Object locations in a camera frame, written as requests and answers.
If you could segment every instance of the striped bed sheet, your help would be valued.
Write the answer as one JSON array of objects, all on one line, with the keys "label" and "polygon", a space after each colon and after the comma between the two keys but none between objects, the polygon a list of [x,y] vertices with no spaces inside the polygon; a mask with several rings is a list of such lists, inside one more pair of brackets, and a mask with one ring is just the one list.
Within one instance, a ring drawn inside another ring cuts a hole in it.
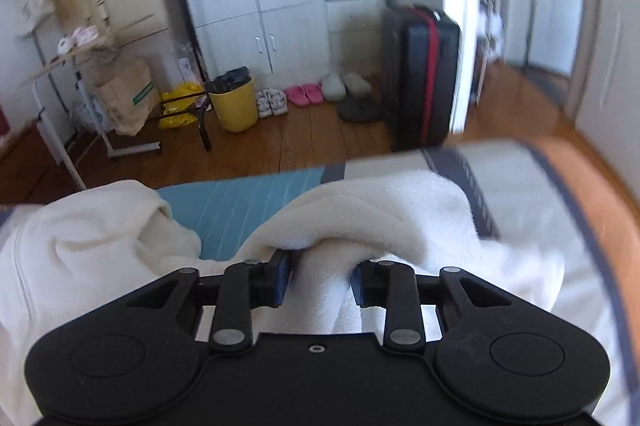
[{"label": "striped bed sheet", "polygon": [[640,235],[628,208],[571,145],[489,141],[350,161],[273,176],[160,190],[202,257],[229,260],[261,223],[302,193],[337,180],[432,170],[466,194],[482,238],[562,250],[552,312],[590,332],[611,362],[594,412],[605,426],[640,426]]}]

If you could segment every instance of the black suitcase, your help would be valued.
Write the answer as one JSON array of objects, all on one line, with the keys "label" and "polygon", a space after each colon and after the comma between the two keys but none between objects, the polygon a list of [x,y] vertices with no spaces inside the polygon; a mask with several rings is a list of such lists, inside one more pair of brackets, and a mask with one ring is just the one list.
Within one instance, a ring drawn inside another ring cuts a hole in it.
[{"label": "black suitcase", "polygon": [[458,75],[460,28],[424,6],[386,9],[380,95],[395,151],[440,146]]}]

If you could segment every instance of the yellow trash can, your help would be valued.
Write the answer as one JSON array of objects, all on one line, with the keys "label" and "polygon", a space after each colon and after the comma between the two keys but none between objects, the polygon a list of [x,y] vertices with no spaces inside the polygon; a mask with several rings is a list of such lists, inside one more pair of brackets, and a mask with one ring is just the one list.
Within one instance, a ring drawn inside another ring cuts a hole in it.
[{"label": "yellow trash can", "polygon": [[210,94],[222,128],[232,133],[244,132],[258,122],[254,80],[226,94]]}]

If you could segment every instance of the pink slippers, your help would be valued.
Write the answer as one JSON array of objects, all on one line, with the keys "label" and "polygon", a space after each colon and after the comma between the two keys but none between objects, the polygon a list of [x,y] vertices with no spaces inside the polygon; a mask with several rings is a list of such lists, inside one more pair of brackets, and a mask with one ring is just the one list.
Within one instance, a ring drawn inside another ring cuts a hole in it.
[{"label": "pink slippers", "polygon": [[308,106],[309,104],[322,104],[322,90],[319,85],[309,83],[303,86],[292,86],[285,91],[287,99],[296,106]]}]

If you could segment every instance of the white blanket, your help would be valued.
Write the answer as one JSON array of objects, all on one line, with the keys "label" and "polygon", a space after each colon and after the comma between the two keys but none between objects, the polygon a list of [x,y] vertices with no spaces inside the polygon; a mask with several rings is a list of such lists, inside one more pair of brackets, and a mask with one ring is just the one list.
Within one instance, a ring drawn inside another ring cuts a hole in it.
[{"label": "white blanket", "polygon": [[[383,313],[360,311],[348,279],[371,258],[419,272],[455,265],[549,310],[564,273],[557,251],[481,241],[468,200],[430,172],[326,184],[294,200],[244,243],[232,262],[199,260],[200,242],[154,191],[123,181],[75,194],[32,215],[0,251],[0,406],[15,426],[39,419],[22,376],[29,348],[49,330],[182,266],[203,275],[306,249],[279,310],[254,330],[380,332]],[[428,338],[437,324],[426,324]]]}]

